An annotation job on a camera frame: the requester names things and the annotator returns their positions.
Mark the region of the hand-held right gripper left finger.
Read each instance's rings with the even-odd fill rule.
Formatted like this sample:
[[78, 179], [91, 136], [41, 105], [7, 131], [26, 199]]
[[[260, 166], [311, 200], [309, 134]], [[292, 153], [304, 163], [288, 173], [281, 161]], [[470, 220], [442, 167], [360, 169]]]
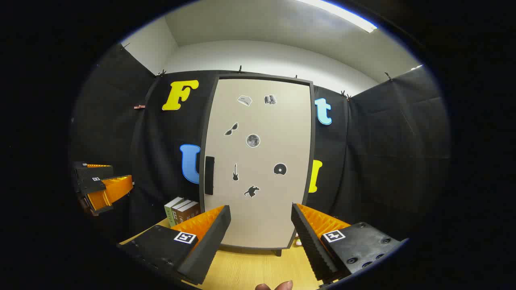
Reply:
[[175, 226], [154, 225], [118, 248], [148, 270], [173, 282], [199, 285], [231, 222], [223, 205]]

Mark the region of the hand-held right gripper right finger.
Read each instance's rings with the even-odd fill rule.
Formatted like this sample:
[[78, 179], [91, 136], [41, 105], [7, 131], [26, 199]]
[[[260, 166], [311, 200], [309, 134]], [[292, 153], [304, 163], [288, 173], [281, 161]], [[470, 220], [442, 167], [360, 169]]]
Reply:
[[316, 279], [334, 282], [365, 272], [405, 246], [366, 222], [348, 224], [293, 203], [291, 221]]

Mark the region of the black cabinet door handle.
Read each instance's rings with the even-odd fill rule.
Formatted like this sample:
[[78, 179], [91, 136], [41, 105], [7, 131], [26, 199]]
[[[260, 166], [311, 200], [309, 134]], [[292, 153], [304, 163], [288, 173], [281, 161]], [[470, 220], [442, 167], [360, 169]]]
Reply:
[[205, 156], [204, 193], [208, 196], [214, 194], [214, 157]]

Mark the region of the dark brown book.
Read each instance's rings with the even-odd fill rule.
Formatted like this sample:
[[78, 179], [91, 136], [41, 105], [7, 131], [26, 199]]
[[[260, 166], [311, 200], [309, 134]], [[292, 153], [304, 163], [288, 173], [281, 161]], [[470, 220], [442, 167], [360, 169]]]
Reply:
[[181, 208], [183, 208], [184, 206], [190, 205], [191, 203], [192, 203], [191, 200], [183, 199], [181, 202], [175, 204], [171, 208], [175, 225], [180, 224], [180, 223], [184, 222], [185, 220], [187, 220], [187, 215], [184, 212], [185, 209], [181, 209]]

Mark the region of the green hardcover book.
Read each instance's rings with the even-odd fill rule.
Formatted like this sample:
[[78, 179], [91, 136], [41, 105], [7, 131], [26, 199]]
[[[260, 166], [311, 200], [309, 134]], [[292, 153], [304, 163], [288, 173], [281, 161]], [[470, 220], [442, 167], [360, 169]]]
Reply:
[[166, 213], [166, 217], [169, 221], [169, 225], [172, 227], [172, 226], [175, 226], [175, 222], [176, 222], [176, 218], [175, 218], [175, 212], [173, 210], [173, 207], [180, 204], [181, 202], [184, 201], [184, 198], [182, 197], [176, 197], [174, 198], [173, 200], [171, 200], [170, 202], [168, 202], [167, 204], [164, 205], [164, 209], [165, 209], [165, 213]]

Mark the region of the black backdrop cloth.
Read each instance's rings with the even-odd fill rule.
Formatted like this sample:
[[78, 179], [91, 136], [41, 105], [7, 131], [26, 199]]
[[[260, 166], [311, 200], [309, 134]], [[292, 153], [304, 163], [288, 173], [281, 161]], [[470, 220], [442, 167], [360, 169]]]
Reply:
[[[199, 201], [199, 186], [182, 173], [179, 147], [201, 146], [214, 79], [232, 73], [155, 77], [120, 44], [94, 65], [76, 101], [70, 159], [133, 177], [135, 189], [102, 218], [114, 238], [163, 219], [158, 207], [175, 197]], [[322, 167], [308, 206], [409, 237], [442, 193], [449, 167], [449, 124], [436, 84], [417, 68], [350, 100], [320, 86], [314, 93], [332, 105], [334, 123], [315, 125], [314, 156]]]

